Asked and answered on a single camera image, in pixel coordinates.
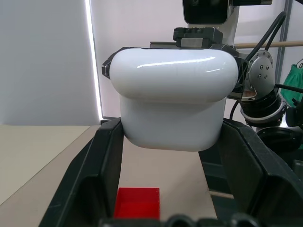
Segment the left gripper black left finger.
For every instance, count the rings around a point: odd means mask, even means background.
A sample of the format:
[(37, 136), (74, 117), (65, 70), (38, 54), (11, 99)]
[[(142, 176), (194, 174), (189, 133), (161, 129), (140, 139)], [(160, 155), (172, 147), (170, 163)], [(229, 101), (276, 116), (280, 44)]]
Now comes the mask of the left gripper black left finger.
[(113, 216), (123, 142), (120, 118), (101, 124), (71, 161), (39, 227), (98, 227)]

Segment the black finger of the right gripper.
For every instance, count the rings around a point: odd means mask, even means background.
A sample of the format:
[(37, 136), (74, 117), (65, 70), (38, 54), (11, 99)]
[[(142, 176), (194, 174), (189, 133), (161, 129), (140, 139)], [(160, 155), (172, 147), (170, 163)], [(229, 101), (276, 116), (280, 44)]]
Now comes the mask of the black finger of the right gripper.
[(101, 67), (101, 72), (102, 75), (108, 79), (110, 78), (110, 66), (112, 63), (113, 58), (115, 57), (115, 55), (117, 55), (119, 52), (124, 51), (124, 50), (128, 50), (128, 49), (141, 49), (141, 47), (122, 47), (119, 50), (117, 50), (116, 52), (112, 53), (107, 60), (105, 60), (102, 64)]
[(221, 50), (234, 57), (238, 66), (238, 80), (235, 88), (227, 96), (228, 98), (242, 98), (245, 88), (245, 78), (247, 75), (248, 61), (243, 57), (234, 46), (227, 44), (213, 44), (210, 49)]

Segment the grey metal pole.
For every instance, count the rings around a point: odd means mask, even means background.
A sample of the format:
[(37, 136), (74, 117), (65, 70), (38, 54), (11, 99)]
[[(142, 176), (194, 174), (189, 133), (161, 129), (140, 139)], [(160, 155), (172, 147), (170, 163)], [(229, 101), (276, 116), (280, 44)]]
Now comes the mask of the grey metal pole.
[[(280, 33), (280, 39), (279, 39), (280, 42), (287, 41), (289, 21), (290, 21), (290, 16), (291, 16), (291, 12), (292, 12), (292, 5), (293, 5), (293, 0), (285, 0), (284, 11), (286, 12), (286, 18), (281, 27), (281, 33)], [(276, 63), (276, 83), (277, 84), (280, 84), (280, 82), (281, 82), (284, 55), (285, 55), (285, 47), (284, 46), (279, 47), (278, 53), (277, 53), (277, 63)]]

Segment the wooden rod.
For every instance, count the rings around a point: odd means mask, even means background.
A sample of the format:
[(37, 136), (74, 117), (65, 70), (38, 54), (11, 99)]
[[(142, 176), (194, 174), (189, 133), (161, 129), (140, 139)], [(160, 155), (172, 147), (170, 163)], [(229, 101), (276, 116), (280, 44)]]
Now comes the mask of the wooden rod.
[[(257, 43), (240, 43), (235, 44), (237, 49), (250, 49), (254, 48)], [(303, 47), (303, 41), (282, 41), (282, 42), (272, 42), (271, 47)]]

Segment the white earbud charging case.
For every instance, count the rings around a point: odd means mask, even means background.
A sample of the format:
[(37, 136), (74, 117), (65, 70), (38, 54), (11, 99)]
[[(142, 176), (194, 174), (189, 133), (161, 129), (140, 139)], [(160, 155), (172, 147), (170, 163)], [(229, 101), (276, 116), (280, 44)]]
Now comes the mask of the white earbud charging case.
[(131, 143), (197, 152), (219, 138), (238, 65), (220, 50), (133, 48), (113, 57), (109, 76)]

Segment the red plastic bin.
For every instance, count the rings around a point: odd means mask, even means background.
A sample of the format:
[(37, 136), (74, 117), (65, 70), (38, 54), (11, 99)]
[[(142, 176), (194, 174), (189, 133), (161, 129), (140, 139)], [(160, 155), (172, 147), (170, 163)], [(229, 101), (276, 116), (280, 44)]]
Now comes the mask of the red plastic bin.
[(159, 188), (119, 188), (114, 218), (160, 219)]

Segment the green cloth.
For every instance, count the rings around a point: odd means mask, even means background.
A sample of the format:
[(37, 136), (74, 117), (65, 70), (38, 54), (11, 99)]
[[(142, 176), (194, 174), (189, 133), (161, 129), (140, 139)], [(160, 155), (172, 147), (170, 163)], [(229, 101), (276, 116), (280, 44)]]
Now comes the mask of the green cloth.
[[(303, 68), (299, 69), (295, 64), (291, 66), (291, 70), (287, 75), (284, 85), (303, 89)], [(281, 94), (289, 106), (294, 107), (292, 99), (301, 101), (303, 93), (291, 90), (281, 89)]]

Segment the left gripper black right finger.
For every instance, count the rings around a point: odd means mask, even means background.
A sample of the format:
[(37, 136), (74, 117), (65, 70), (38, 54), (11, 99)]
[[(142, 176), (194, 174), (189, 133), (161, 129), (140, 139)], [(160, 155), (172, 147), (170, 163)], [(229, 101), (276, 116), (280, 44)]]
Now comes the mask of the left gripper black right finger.
[(252, 128), (224, 119), (218, 141), (199, 152), (217, 217), (260, 227), (303, 227), (303, 181)]

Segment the black round object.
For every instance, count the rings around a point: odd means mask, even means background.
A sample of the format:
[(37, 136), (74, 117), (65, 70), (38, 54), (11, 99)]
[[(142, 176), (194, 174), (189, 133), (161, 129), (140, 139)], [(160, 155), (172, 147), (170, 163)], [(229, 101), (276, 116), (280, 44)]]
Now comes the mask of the black round object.
[(257, 135), (275, 153), (295, 151), (303, 143), (303, 133), (288, 128), (263, 128)]

